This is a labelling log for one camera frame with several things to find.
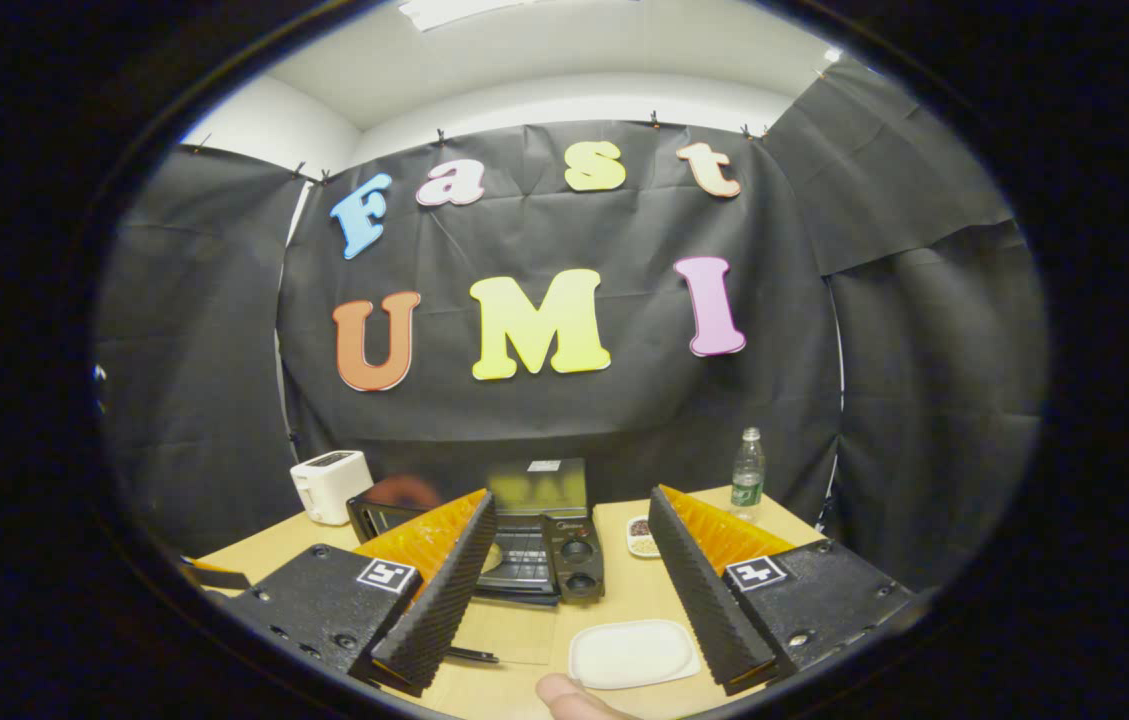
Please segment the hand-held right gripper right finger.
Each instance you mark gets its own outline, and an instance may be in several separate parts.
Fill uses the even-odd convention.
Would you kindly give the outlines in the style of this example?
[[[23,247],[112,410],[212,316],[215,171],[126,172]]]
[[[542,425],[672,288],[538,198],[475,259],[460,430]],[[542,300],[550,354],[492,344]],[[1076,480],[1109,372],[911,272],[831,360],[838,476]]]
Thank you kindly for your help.
[[[728,696],[834,659],[914,598],[833,539],[794,544],[679,489],[653,489],[648,527]]]

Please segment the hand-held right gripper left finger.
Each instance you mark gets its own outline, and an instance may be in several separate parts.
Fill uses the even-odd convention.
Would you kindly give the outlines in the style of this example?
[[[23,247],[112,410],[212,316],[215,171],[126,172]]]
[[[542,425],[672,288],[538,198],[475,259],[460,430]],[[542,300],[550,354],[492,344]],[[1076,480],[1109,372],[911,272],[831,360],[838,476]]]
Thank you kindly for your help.
[[[495,495],[476,489],[355,550],[313,544],[222,606],[303,662],[421,696],[462,624],[496,525]]]

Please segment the black electric oven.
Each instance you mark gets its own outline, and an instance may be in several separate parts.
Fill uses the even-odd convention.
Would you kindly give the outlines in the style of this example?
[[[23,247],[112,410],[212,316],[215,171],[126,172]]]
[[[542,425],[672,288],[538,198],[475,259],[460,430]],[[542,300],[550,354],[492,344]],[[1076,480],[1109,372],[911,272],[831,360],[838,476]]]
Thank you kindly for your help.
[[[476,580],[456,652],[546,664],[560,607],[593,605],[605,594],[581,457],[414,465],[352,498],[350,524],[359,541],[369,541],[476,489],[495,497],[495,542],[505,559]]]

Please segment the white square plate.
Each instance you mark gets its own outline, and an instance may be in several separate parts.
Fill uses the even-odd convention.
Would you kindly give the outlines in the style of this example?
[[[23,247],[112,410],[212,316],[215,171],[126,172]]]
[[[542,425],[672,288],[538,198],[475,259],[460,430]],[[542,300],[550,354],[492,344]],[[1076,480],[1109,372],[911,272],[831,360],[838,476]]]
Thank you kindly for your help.
[[[686,629],[669,620],[638,620],[574,635],[567,675],[588,690],[620,691],[686,679],[701,669]]]

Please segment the clear plastic water bottle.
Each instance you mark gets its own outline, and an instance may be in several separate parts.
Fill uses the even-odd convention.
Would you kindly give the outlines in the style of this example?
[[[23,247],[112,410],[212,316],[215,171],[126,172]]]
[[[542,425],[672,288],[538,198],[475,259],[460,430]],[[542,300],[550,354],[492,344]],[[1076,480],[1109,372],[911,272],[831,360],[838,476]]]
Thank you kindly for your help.
[[[765,483],[765,454],[758,427],[743,429],[741,445],[732,466],[729,511],[742,521],[753,523],[759,515]]]

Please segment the white toaster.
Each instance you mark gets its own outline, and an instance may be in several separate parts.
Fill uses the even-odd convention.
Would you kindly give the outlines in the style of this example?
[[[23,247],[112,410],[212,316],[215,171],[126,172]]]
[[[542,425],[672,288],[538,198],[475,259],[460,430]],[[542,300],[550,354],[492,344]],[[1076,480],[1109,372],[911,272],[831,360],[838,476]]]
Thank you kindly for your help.
[[[348,502],[371,488],[369,465],[362,451],[339,450],[300,462],[290,478],[304,513],[327,527],[344,527],[350,520]]]

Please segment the black backdrop cloth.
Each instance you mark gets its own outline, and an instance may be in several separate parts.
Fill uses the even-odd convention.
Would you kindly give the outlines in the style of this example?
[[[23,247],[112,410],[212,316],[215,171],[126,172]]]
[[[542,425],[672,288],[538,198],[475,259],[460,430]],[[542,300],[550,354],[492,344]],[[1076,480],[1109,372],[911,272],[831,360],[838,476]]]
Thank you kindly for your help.
[[[619,120],[492,129],[304,191],[175,149],[120,220],[96,355],[117,497],[198,556],[298,512],[300,457],[449,488],[583,457],[596,502],[765,493],[914,589],[1024,478],[1043,292],[960,137],[842,61],[760,141]]]

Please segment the long ceiling light panel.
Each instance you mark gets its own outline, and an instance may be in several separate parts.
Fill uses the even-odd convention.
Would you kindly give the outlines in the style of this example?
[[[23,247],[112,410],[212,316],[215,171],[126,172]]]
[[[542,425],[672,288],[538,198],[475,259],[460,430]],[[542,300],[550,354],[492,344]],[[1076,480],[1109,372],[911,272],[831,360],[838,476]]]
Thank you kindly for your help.
[[[539,0],[405,0],[399,12],[419,32],[448,26],[450,23],[499,12],[511,6],[537,3]]]

